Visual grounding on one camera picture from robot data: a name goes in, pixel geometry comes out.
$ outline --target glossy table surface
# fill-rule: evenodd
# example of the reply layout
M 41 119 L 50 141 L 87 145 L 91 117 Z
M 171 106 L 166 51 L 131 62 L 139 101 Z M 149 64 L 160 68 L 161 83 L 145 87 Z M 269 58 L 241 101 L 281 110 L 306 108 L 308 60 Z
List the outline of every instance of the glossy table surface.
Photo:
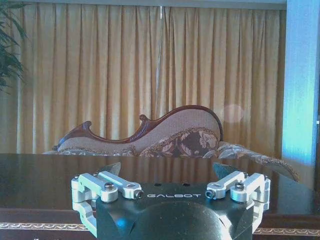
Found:
M 261 228 L 320 230 L 320 196 L 249 159 L 147 158 L 0 154 L 0 223 L 80 224 L 72 210 L 71 179 L 121 162 L 119 176 L 138 183 L 217 181 L 213 163 L 271 179 L 270 208 Z

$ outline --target beige fabric backrest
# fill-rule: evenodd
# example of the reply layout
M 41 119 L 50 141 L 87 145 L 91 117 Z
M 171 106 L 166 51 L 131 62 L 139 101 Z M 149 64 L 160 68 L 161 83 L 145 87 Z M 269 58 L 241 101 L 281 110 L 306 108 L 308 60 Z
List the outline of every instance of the beige fabric backrest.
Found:
M 62 152 L 69 149 L 86 149 L 96 153 L 112 153 L 114 151 L 121 151 L 134 146 L 136 151 L 140 153 L 145 148 L 162 139 L 168 138 L 184 129 L 195 127 L 203 127 L 214 131 L 218 141 L 220 141 L 220 128 L 214 116 L 201 109 L 185 109 L 170 115 L 146 135 L 130 143 L 109 143 L 88 137 L 73 137 L 62 143 L 58 148 L 58 151 Z

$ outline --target carved wooden sofa frame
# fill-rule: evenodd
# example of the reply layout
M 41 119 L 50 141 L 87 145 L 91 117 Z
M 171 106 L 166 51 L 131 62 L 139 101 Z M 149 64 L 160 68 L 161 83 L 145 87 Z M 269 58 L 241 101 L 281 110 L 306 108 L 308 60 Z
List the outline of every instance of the carved wooden sofa frame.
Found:
M 65 150 L 74 149 L 75 146 L 104 155 L 112 155 L 114 152 L 134 147 L 137 154 L 140 154 L 147 147 L 178 132 L 199 127 L 213 131 L 218 138 L 219 146 L 223 146 L 229 152 L 234 153 L 233 155 L 221 154 L 222 158 L 239 158 L 239 156 L 251 158 L 291 179 L 299 180 L 298 173 L 285 161 L 250 151 L 243 146 L 224 142 L 222 123 L 218 116 L 207 107 L 186 105 L 178 107 L 156 120 L 148 119 L 143 114 L 139 118 L 141 125 L 137 131 L 132 136 L 121 140 L 106 139 L 94 134 L 90 130 L 91 121 L 86 121 L 67 133 L 58 145 L 53 147 L 53 151 L 46 152 L 46 154 L 60 154 Z

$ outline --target potted plant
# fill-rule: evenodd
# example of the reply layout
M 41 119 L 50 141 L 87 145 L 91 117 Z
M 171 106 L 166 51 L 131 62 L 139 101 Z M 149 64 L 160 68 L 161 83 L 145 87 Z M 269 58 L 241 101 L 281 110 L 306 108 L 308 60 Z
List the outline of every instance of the potted plant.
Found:
M 13 25 L 17 28 L 22 39 L 26 37 L 25 30 L 21 27 L 16 16 L 12 13 L 13 9 L 20 9 L 24 3 L 8 0 L 0 0 L 0 91 L 6 92 L 9 81 L 21 80 L 23 65 L 12 52 L 12 47 L 19 46 L 16 40 L 10 36 L 6 29 Z

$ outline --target dark wooden table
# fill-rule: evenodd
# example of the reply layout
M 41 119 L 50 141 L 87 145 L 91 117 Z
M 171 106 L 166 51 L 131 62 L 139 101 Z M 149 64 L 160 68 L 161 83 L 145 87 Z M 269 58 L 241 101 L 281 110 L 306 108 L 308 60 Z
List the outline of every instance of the dark wooden table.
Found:
M 120 177 L 138 183 L 217 181 L 214 162 L 265 174 L 270 209 L 253 239 L 320 238 L 320 196 L 249 159 L 0 154 L 0 240 L 95 239 L 72 210 L 71 179 L 116 162 Z

